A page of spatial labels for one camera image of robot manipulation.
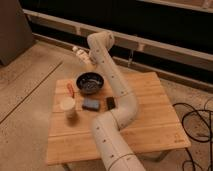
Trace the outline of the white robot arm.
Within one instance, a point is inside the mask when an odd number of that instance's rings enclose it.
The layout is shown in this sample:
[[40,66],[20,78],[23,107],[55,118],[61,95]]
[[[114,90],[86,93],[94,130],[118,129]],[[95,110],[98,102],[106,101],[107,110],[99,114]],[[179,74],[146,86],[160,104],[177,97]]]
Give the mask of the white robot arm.
[[109,55],[115,39],[110,31],[87,37],[91,56],[103,70],[116,98],[116,107],[96,116],[92,135],[107,171],[146,171],[120,131],[131,124],[139,110],[134,91]]

